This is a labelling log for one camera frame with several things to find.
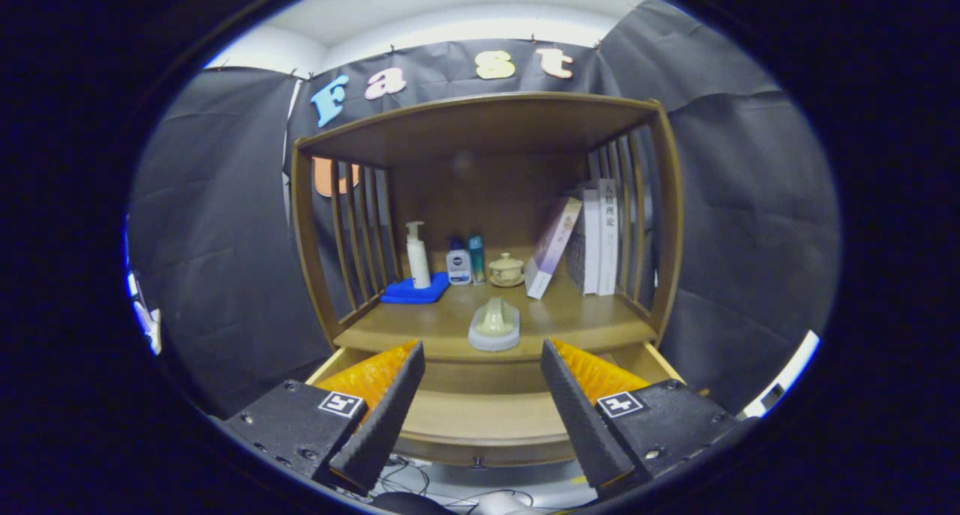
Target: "saucer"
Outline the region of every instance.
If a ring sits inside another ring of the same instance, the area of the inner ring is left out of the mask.
[[[501,289],[513,289],[514,286],[522,285],[522,283],[524,283],[524,281],[525,281],[526,278],[527,278],[527,276],[526,276],[525,274],[522,274],[522,273],[521,273],[521,274],[520,274],[520,279],[517,280],[516,283],[510,283],[510,285],[500,285],[500,283],[498,283],[497,280],[495,280],[493,277],[490,277],[490,278],[489,278],[489,281],[490,281],[490,284],[491,284],[491,285],[493,285],[493,286],[499,286],[499,287],[501,287]]]

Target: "white wall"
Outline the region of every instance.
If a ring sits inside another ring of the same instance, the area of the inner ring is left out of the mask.
[[[502,3],[441,10],[387,23],[330,47],[321,71],[397,49],[446,40],[529,39],[593,46],[618,17],[566,7]]]
[[[320,73],[326,47],[311,37],[302,36],[267,24],[261,24],[234,40],[206,67],[258,67],[263,70],[290,72],[308,78],[310,71]]]

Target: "wooden drawer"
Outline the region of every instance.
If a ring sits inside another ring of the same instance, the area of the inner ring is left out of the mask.
[[[340,348],[307,383],[322,381],[371,355],[373,352]],[[648,382],[681,379],[650,343],[634,344],[600,357]],[[487,466],[575,458],[538,361],[456,364],[428,359],[394,450],[421,460],[456,465],[473,464],[474,457],[482,458]]]

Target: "cup lid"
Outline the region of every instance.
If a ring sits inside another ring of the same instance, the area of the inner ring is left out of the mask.
[[[522,265],[524,262],[511,258],[510,253],[500,253],[500,259],[490,262],[491,269],[516,269]]]

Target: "purple book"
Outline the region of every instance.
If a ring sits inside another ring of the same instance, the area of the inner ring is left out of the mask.
[[[527,295],[541,299],[543,291],[550,282],[553,272],[560,263],[563,248],[573,233],[573,225],[577,223],[583,201],[576,198],[562,198],[556,201],[550,211],[550,224],[546,232],[537,242],[534,256],[526,267]]]

